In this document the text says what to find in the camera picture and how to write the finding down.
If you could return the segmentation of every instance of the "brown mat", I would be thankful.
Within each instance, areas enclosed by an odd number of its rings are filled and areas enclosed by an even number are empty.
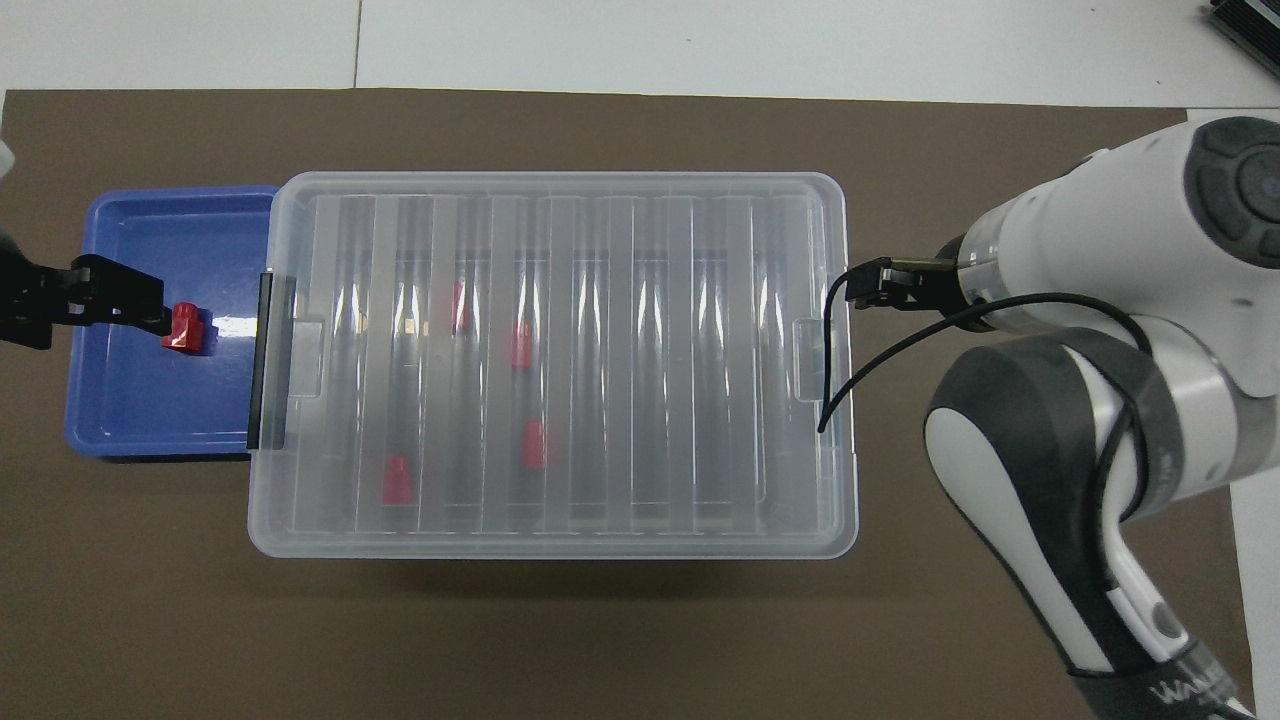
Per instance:
[[[422,91],[10,92],[0,224],[78,254],[115,188],[311,169],[822,170],[855,260],[979,214],[1179,110]],[[858,316],[867,359],[923,315]],[[955,332],[858,395],[861,536],[829,562],[300,561],[244,530],[247,462],[63,441],[69,332],[0,346],[5,717],[1088,717],[951,509],[920,421]],[[1252,697],[1225,491],[1129,530]]]

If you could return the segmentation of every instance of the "clear plastic lid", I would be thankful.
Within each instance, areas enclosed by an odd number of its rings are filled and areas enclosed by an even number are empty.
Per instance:
[[[307,557],[833,557],[846,264],[814,173],[306,173],[276,195],[250,534]],[[846,323],[836,323],[847,375]]]

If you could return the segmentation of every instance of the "cable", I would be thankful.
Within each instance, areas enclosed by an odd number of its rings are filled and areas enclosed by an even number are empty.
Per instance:
[[[1062,304],[1062,305],[1079,305],[1082,307],[1089,307],[1097,310],[1103,315],[1111,318],[1121,328],[1125,329],[1130,336],[1133,336],[1134,343],[1146,355],[1151,355],[1151,340],[1147,338],[1147,333],[1130,318],[1125,311],[1120,310],[1115,305],[1105,300],[1098,300],[1097,297],[1089,297],[1088,295],[1075,295],[1070,292],[1037,292],[1030,295],[1018,295],[1014,297],[1006,297],[1002,300],[993,300],[991,302],[983,302],[980,305],[974,305],[972,307],[965,307],[964,310],[947,315],[942,320],[933,323],[932,325],[911,333],[910,336],[900,340],[899,342],[891,345],[883,350],[876,357],[867,361],[865,365],[858,369],[844,386],[836,391],[836,395],[831,395],[831,309],[835,304],[836,291],[841,284],[849,281],[850,273],[846,272],[841,274],[831,284],[831,290],[827,291],[827,301],[822,310],[822,327],[823,327],[823,373],[822,373],[822,414],[818,419],[818,432],[823,433],[827,430],[827,424],[831,423],[832,415],[835,415],[836,409],[844,402],[845,397],[854,391],[854,386],[861,382],[872,370],[883,365],[888,359],[893,357],[899,352],[911,347],[913,345],[927,340],[947,328],[959,325],[960,323],[973,320],[987,315],[989,313],[997,313],[1000,310],[1007,310],[1009,307],[1018,307],[1021,305],[1041,305],[1041,304]]]

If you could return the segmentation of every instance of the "red object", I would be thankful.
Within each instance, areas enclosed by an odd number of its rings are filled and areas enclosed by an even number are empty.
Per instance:
[[[521,445],[526,470],[541,470],[547,468],[547,433],[543,429],[541,420],[529,420],[525,423],[525,441]]]
[[[467,329],[467,302],[462,295],[462,283],[453,283],[453,334]]]
[[[517,323],[511,329],[511,366],[531,368],[534,365],[534,329],[529,323]]]
[[[383,505],[413,505],[413,479],[408,474],[408,457],[392,455],[383,471]]]
[[[169,334],[160,338],[160,347],[196,355],[205,347],[205,323],[200,320],[200,307],[191,302],[173,306],[173,325]]]

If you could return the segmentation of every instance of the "blue tray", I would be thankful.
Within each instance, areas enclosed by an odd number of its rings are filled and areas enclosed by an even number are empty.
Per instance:
[[[76,328],[67,441],[83,455],[246,452],[257,283],[275,187],[108,192],[88,210],[84,252],[164,281],[165,305],[195,302],[205,350],[188,356],[122,325]]]

